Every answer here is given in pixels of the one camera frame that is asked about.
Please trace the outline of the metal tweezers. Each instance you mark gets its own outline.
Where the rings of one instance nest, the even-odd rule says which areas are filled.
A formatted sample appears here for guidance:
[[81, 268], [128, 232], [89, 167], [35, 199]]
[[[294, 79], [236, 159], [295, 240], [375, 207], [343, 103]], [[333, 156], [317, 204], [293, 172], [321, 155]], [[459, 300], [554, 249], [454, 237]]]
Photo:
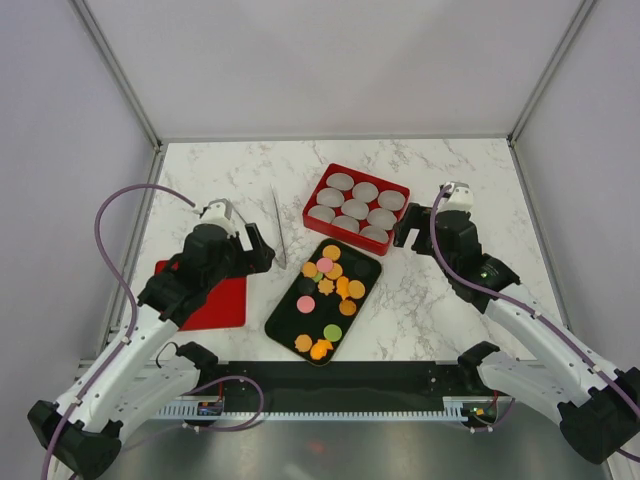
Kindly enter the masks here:
[[276, 191], [275, 191], [275, 188], [274, 188], [273, 185], [270, 186], [270, 190], [271, 190], [271, 197], [272, 197], [274, 210], [275, 210], [275, 218], [276, 218], [276, 225], [277, 225], [277, 231], [278, 231], [278, 237], [279, 237], [279, 245], [281, 247], [281, 255], [280, 255], [280, 259], [278, 260], [278, 265], [280, 266], [281, 269], [285, 270], [287, 268], [287, 265], [288, 265], [288, 258], [287, 258], [286, 246], [285, 246], [285, 241], [284, 241], [284, 232], [283, 232], [283, 227], [282, 227], [281, 214], [280, 214], [280, 210], [279, 210], [279, 203], [278, 203]]

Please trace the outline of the pink sandwich cookie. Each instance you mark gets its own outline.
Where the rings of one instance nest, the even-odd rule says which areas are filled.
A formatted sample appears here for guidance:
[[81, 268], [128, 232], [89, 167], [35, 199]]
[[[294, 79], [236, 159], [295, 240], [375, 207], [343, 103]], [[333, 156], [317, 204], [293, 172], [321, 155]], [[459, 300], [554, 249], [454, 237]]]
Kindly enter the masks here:
[[296, 308], [302, 314], [311, 313], [315, 309], [315, 306], [315, 300], [310, 295], [301, 296], [296, 302]]
[[329, 273], [334, 267], [334, 262], [330, 258], [322, 257], [317, 261], [316, 267], [319, 272]]

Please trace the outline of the orange star cookie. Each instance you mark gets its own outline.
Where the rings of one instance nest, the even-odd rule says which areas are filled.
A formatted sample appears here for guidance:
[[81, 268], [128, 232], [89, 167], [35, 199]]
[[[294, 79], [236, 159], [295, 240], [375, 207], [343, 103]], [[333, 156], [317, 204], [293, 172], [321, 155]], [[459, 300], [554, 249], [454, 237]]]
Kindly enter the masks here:
[[335, 289], [334, 282], [330, 279], [323, 278], [318, 282], [318, 290], [320, 293], [324, 294], [325, 296], [328, 296], [331, 293], [333, 293], [334, 289]]

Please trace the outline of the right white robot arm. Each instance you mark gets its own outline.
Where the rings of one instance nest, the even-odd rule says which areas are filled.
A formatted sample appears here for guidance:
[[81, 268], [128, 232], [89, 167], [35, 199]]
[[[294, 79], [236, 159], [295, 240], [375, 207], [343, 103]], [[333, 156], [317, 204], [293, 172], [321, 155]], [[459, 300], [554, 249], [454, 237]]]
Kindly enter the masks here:
[[557, 324], [519, 276], [485, 253], [469, 212], [412, 203], [394, 227], [393, 244], [418, 232], [412, 250], [432, 257], [455, 294], [502, 326], [543, 366], [519, 367], [483, 341], [458, 359], [457, 382], [469, 394], [505, 393], [542, 414], [583, 459], [601, 464], [639, 435], [639, 370], [622, 370]]

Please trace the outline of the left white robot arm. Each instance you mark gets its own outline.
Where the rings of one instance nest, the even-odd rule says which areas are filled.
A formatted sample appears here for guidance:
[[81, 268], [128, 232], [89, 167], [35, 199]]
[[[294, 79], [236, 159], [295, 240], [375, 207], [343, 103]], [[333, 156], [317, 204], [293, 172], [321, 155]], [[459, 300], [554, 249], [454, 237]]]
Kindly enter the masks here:
[[181, 252], [150, 277], [134, 298], [131, 320], [72, 387], [55, 401], [37, 401], [28, 421], [47, 460], [57, 459], [81, 479], [99, 478], [139, 425], [187, 394], [208, 394], [219, 380], [217, 356], [196, 342], [144, 382], [140, 370], [207, 301], [223, 281], [268, 271], [275, 257], [254, 223], [244, 228], [244, 249], [231, 221], [232, 207], [209, 203]]

